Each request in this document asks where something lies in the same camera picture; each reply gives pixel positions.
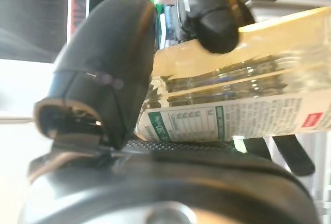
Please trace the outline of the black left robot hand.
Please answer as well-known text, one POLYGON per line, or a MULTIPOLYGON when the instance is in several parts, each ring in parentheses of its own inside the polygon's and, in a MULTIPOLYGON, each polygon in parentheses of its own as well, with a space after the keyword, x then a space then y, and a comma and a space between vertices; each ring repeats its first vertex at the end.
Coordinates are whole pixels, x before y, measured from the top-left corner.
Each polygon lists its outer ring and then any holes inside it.
POLYGON ((31 162, 19 223, 320 223, 310 193, 272 161, 214 138, 126 152, 152 77, 239 61, 238 0, 198 0, 197 41, 156 53, 150 0, 105 0, 62 48, 34 107, 51 151, 31 162))

